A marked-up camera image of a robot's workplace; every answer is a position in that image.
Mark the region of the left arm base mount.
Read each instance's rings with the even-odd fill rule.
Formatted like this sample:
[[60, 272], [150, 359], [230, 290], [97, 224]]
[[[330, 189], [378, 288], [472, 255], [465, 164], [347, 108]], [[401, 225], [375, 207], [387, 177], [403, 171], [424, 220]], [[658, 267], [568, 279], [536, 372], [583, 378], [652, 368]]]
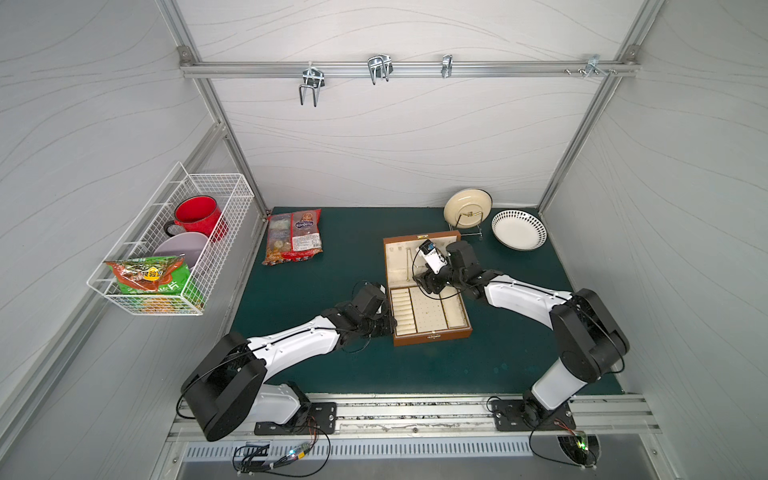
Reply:
[[257, 422], [256, 436], [304, 435], [318, 430], [331, 435], [336, 429], [338, 404], [336, 402], [311, 402], [299, 407], [298, 411], [284, 424]]

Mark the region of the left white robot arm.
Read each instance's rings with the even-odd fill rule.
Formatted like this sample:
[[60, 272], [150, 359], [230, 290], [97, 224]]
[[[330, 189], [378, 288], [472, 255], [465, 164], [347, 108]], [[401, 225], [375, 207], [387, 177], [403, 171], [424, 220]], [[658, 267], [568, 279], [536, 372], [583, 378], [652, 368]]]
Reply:
[[393, 333], [385, 287], [367, 282], [352, 300], [297, 327], [262, 337], [225, 335], [183, 382], [180, 399], [209, 442], [223, 439], [246, 421], [265, 429], [302, 431], [312, 413], [310, 400], [292, 382], [270, 385], [268, 380], [350, 342]]

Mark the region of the brown wooden jewelry box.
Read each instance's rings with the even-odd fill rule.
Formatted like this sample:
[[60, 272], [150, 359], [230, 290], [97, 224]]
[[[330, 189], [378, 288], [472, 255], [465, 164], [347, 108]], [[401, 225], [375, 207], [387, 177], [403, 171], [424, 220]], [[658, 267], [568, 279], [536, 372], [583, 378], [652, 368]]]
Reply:
[[396, 347], [465, 339], [473, 332], [457, 288], [448, 285], [439, 293], [427, 293], [415, 280], [417, 274], [432, 271], [419, 253], [421, 244], [430, 240], [445, 254], [460, 238], [459, 232], [447, 231], [383, 240]]

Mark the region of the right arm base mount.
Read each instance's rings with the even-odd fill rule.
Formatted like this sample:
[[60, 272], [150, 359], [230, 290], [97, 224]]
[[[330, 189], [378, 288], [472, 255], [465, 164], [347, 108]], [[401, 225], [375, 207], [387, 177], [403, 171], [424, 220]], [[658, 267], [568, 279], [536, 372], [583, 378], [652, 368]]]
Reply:
[[502, 399], [491, 396], [486, 400], [495, 429], [500, 432], [564, 431], [577, 429], [567, 403], [555, 410], [546, 410], [534, 399]]

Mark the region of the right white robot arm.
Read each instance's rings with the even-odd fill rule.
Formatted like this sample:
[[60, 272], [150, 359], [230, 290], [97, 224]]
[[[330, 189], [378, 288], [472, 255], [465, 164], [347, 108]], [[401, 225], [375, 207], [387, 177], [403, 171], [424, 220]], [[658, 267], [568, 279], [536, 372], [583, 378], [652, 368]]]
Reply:
[[522, 411], [540, 422], [624, 362], [630, 342], [599, 295], [583, 288], [575, 293], [547, 289], [480, 266], [473, 247], [456, 241], [441, 251], [430, 240], [415, 255], [425, 270], [414, 271], [417, 285], [432, 298], [447, 287], [488, 305], [512, 311], [549, 328], [557, 360], [525, 392]]

